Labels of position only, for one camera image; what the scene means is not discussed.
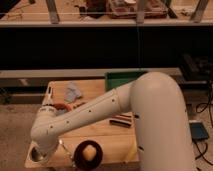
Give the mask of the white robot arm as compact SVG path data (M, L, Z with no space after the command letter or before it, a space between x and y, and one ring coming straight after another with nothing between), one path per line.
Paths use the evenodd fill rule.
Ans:
M60 135L127 112L135 121L140 171L197 171L183 93L162 72L145 73L59 116L54 107L42 106L31 139L49 159Z

